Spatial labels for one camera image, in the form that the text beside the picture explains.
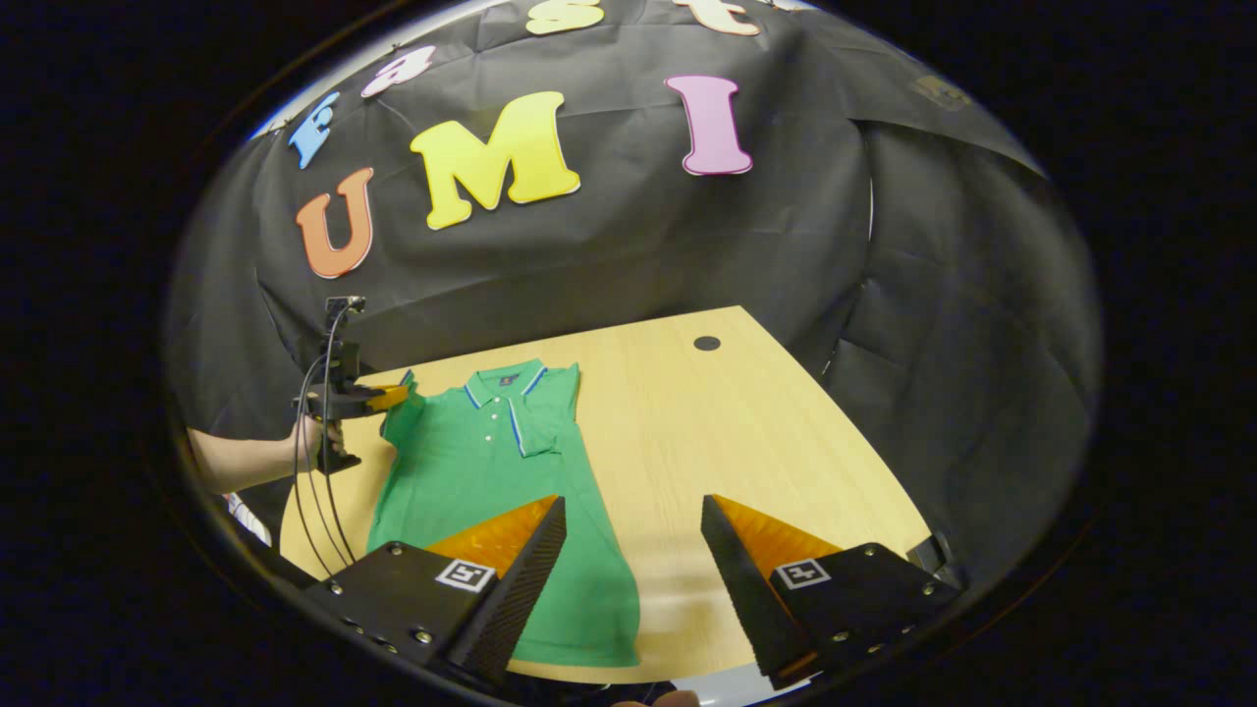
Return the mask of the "tan tape piece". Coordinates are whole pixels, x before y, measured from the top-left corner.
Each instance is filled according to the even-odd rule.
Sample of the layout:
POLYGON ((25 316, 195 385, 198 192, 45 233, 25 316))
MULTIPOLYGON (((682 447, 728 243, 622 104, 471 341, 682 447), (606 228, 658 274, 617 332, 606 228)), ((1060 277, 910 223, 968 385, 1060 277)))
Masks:
POLYGON ((909 86, 913 92, 948 112, 962 111, 973 104, 969 94, 939 75, 921 75, 909 86))

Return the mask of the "person's white patterned shirt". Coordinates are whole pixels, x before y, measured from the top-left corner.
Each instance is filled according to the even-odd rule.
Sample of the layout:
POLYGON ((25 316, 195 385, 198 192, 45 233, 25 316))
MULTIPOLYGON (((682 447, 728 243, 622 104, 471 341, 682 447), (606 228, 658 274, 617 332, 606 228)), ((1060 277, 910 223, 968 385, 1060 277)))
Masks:
POLYGON ((238 493, 226 493, 220 496, 221 501, 225 503, 225 509, 228 515, 235 520, 235 522, 246 530, 248 533, 255 536, 265 547, 274 547, 274 541, 270 530, 263 522, 261 518, 248 508, 243 498, 238 493))

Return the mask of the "green T-shirt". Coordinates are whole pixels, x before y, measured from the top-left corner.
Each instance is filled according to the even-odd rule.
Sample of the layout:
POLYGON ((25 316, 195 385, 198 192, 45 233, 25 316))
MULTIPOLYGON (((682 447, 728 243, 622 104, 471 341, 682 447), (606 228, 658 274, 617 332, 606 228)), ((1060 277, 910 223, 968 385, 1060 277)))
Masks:
POLYGON ((396 455, 368 533, 430 546, 557 494, 569 532, 522 632, 518 660, 595 668, 639 664, 640 594, 608 520, 574 413, 579 369, 539 359, 481 370, 436 398, 414 377, 386 413, 396 455))

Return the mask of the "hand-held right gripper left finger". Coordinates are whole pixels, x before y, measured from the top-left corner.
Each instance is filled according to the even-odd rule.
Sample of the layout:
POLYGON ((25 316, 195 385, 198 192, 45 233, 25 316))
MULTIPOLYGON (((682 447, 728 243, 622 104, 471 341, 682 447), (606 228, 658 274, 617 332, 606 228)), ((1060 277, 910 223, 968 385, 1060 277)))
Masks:
POLYGON ((497 688, 567 533, 564 497, 546 496, 426 547, 383 543, 304 596, 387 655, 497 688))

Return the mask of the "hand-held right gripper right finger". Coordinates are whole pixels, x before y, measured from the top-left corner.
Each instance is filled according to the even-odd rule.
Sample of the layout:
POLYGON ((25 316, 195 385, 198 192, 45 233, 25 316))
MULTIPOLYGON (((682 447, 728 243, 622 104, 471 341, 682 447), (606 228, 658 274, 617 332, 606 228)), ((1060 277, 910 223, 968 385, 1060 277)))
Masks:
POLYGON ((774 689, 854 671, 959 596, 957 579, 918 551, 903 556, 876 542, 841 548, 724 496, 704 497, 700 530, 774 689))

